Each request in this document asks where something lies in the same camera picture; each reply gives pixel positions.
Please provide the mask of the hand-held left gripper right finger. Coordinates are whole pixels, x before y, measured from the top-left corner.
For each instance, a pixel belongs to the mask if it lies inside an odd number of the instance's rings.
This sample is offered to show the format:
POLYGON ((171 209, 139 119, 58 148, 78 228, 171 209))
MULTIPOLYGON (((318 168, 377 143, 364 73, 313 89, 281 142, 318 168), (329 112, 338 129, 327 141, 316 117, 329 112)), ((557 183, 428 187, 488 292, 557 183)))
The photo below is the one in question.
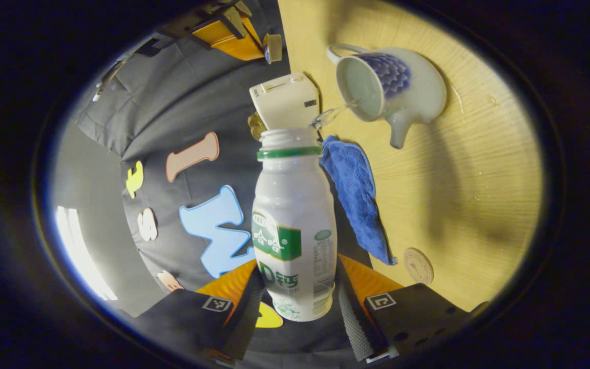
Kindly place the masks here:
POLYGON ((464 311, 424 283, 403 286, 361 262, 338 254, 337 290, 358 361, 412 361, 447 343, 487 302, 464 311))

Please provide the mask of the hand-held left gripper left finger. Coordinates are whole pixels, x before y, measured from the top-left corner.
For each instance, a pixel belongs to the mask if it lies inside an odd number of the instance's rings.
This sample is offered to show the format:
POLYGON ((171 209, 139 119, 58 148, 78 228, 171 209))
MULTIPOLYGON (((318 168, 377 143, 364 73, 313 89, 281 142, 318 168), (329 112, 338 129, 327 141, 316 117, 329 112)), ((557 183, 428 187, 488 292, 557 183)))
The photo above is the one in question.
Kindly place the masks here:
POLYGON ((241 360, 255 333, 265 283, 256 261, 197 291, 178 288, 134 318, 147 339, 190 360, 241 360))

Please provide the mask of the white toaster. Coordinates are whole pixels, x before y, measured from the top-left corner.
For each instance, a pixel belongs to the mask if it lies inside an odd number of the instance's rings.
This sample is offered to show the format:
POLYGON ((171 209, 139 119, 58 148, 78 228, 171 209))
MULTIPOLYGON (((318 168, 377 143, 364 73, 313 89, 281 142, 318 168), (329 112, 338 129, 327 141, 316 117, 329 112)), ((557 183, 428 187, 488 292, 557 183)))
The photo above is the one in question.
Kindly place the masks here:
POLYGON ((321 112, 318 87, 302 72, 252 86, 249 94, 267 130, 306 128, 321 112))

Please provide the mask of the blue towel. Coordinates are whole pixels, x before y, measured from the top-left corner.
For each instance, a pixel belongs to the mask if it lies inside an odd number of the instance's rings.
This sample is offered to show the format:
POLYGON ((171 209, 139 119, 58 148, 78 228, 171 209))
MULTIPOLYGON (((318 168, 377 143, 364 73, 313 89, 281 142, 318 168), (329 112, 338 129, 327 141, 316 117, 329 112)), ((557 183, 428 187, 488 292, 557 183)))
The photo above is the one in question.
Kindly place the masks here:
POLYGON ((319 161, 334 182, 358 245, 383 264, 398 264, 380 219, 374 175, 364 150, 357 144, 330 135, 322 142, 319 161))

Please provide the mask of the round cork coaster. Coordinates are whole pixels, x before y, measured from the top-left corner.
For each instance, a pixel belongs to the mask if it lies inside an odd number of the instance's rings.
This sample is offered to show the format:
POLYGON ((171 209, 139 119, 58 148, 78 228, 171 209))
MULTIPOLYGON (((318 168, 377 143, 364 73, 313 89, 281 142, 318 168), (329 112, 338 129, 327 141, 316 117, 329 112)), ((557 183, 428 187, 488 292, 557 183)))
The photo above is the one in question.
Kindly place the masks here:
POLYGON ((416 248, 407 248, 403 254, 405 267, 416 283, 430 285, 435 273, 428 257, 416 248))

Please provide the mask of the clear water stream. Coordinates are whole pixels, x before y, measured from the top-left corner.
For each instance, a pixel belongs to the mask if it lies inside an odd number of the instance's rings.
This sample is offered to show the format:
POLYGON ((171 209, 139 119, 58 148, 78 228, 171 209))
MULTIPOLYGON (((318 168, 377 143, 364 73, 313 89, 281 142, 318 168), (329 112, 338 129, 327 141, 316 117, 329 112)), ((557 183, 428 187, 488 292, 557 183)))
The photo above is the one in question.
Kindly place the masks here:
POLYGON ((324 112, 321 112, 312 120, 310 126, 316 130, 321 130, 321 128, 328 126, 335 119, 337 119, 341 113, 353 110, 356 105, 357 101, 353 100, 351 102, 345 103, 344 105, 341 105, 340 107, 330 108, 324 112))

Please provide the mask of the white green-label water bottle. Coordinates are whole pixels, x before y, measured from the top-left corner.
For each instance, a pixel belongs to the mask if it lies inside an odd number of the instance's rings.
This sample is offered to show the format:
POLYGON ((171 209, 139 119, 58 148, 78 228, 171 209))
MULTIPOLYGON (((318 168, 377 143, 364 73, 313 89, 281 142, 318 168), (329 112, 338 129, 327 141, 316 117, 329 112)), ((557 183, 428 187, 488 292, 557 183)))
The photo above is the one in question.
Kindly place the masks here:
POLYGON ((319 162, 318 131, 270 129, 260 142, 252 208, 258 271, 282 318, 318 320, 333 303, 338 259, 334 197, 319 162))

